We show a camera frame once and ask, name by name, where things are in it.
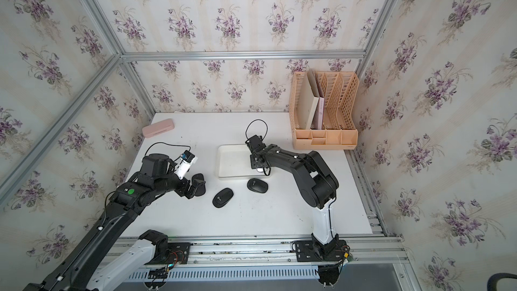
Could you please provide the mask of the white plastic storage tray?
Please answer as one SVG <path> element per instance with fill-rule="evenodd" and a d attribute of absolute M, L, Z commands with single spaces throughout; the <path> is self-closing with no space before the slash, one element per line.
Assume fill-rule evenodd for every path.
<path fill-rule="evenodd" d="M 219 179 L 250 179 L 265 176 L 263 170 L 252 169 L 250 150 L 243 145 L 221 145 L 216 156 L 215 174 Z"/>

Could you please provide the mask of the black mouse with logo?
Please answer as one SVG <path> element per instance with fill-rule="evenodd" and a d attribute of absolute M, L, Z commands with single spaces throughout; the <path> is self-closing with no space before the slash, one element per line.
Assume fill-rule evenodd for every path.
<path fill-rule="evenodd" d="M 234 197 L 234 191 L 231 188 L 224 188 L 219 191 L 212 199 L 212 204 L 215 208 L 220 209 L 228 204 Z"/>

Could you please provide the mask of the black oval mouse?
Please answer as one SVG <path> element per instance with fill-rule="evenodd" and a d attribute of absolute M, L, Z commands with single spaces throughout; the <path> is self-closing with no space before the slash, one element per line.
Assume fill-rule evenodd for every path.
<path fill-rule="evenodd" d="M 260 194 L 264 194 L 269 190 L 269 186 L 265 181 L 256 178 L 249 179 L 246 186 L 248 190 Z"/>

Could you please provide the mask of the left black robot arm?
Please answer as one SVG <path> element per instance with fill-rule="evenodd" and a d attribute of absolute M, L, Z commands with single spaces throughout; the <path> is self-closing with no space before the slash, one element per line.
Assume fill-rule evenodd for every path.
<path fill-rule="evenodd" d="M 144 156 L 139 171 L 116 188 L 103 213 L 79 245 L 41 283 L 29 283 L 26 290 L 115 290 L 136 269 L 153 260 L 168 257 L 168 237 L 156 230 L 143 233 L 114 263 L 98 266 L 118 238 L 146 207 L 169 192 L 191 199 L 203 180 L 187 179 L 197 157 L 184 151 L 177 160 L 165 154 Z"/>

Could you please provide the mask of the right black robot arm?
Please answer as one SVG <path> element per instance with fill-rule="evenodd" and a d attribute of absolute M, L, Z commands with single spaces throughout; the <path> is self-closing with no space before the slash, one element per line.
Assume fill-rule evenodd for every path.
<path fill-rule="evenodd" d="M 312 238 L 319 246 L 335 242 L 331 207 L 337 200 L 339 182 L 323 157 L 316 151 L 307 154 L 290 152 L 275 144 L 265 144 L 262 136 L 249 137 L 245 142 L 250 151 L 250 167 L 265 176 L 273 168 L 289 172 L 302 199 L 313 208 Z"/>

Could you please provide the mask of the pink folder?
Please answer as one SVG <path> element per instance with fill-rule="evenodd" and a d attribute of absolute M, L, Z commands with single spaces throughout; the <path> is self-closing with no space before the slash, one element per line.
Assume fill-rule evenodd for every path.
<path fill-rule="evenodd" d="M 313 118 L 313 129 L 322 130 L 323 129 L 323 114 L 324 114 L 324 94 L 323 90 L 317 80 L 317 76 L 315 72 L 312 72 L 312 88 L 314 95 L 319 99 L 318 104 L 316 106 L 315 116 Z"/>

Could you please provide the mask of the pink pencil case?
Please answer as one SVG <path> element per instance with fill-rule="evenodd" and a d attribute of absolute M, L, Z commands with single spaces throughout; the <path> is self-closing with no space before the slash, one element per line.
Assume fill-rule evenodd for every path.
<path fill-rule="evenodd" d="M 165 119 L 143 127 L 142 134 L 145 138 L 151 138 L 172 131 L 174 128 L 174 121 L 172 119 Z"/>

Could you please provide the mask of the beige folder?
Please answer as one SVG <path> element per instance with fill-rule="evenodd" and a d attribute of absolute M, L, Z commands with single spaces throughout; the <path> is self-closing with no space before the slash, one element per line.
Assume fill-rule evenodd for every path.
<path fill-rule="evenodd" d="M 300 129 L 311 129 L 320 102 L 320 94 L 314 70 L 302 77 L 298 98 L 297 117 Z"/>

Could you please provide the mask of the orange plastic file organizer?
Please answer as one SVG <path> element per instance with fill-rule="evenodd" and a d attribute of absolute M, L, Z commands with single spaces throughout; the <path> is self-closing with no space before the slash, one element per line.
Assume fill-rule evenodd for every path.
<path fill-rule="evenodd" d="M 324 94 L 323 129 L 300 129 L 298 98 L 304 72 L 292 78 L 289 121 L 292 144 L 297 150 L 353 150 L 358 145 L 358 130 L 352 119 L 359 79 L 354 72 L 315 71 Z"/>

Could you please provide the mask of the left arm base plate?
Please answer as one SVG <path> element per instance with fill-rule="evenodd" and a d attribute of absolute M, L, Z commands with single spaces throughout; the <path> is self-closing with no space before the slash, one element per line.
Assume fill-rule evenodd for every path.
<path fill-rule="evenodd" d="M 139 250 L 144 251 L 145 265 L 186 264 L 190 242 L 170 242 L 168 236 L 157 230 L 147 230 L 138 238 Z"/>

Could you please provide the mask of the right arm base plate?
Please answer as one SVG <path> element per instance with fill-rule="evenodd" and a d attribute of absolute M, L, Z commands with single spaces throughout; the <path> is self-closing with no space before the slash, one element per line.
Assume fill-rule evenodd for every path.
<path fill-rule="evenodd" d="M 292 251 L 299 263 L 341 262 L 350 256 L 350 246 L 344 240 L 332 240 L 326 245 L 318 241 L 294 241 Z"/>

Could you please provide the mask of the aluminium front rail frame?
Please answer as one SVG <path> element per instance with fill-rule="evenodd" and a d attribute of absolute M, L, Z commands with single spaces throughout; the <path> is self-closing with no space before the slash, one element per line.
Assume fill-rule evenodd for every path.
<path fill-rule="evenodd" d="M 296 261 L 294 241 L 310 237 L 176 237 L 191 243 L 186 264 L 143 265 L 124 282 L 142 282 L 157 290 L 167 282 L 316 280 L 329 288 L 345 281 L 354 265 L 387 265 L 401 290 L 421 290 L 401 241 L 379 234 L 346 236 L 350 256 L 341 262 Z"/>

